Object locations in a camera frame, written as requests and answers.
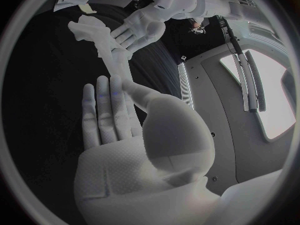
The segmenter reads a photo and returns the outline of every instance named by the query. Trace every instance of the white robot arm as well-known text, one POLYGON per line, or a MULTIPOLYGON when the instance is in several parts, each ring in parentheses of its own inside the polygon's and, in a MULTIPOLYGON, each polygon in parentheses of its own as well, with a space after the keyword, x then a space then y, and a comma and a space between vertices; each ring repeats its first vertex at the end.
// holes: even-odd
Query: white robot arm
POLYGON ((127 17, 122 26, 111 32, 111 36, 134 53, 159 40, 166 29, 164 22, 171 18, 201 20, 215 15, 271 28, 256 7, 242 5, 238 0, 156 0, 127 17))

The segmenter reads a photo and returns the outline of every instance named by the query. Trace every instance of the bright window light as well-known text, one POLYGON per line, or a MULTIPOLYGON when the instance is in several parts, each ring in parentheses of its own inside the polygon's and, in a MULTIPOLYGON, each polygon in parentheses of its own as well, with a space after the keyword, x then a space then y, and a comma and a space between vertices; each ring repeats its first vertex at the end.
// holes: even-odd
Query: bright window light
MULTIPOLYGON (((249 50, 256 63, 265 96, 266 111, 258 112, 258 115, 266 136, 269 139, 274 139, 296 122, 295 115, 281 83, 286 68, 258 51, 249 50)), ((226 56, 220 61, 234 78, 240 82, 233 56, 226 56)))

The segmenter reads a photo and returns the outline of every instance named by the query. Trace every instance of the window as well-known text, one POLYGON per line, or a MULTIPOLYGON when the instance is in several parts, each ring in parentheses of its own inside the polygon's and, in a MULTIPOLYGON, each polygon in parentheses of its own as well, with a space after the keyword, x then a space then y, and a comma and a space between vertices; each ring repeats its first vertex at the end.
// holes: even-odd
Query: window
MULTIPOLYGON (((258 112, 258 116, 266 136, 269 139, 274 139, 296 122, 295 115, 281 83, 286 68, 258 51, 249 50, 255 60, 265 95, 266 111, 258 112)), ((220 61, 234 78, 240 82, 233 56, 226 56, 220 61)))

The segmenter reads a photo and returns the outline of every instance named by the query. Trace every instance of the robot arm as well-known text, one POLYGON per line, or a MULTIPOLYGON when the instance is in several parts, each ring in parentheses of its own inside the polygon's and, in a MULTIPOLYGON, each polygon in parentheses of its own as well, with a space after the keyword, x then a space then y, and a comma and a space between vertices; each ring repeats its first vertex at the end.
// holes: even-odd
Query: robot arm
POLYGON ((122 26, 111 32, 111 36, 134 53, 159 40, 166 29, 164 22, 171 18, 201 20, 215 15, 271 27, 257 8, 242 5, 237 0, 156 0, 127 17, 122 26))

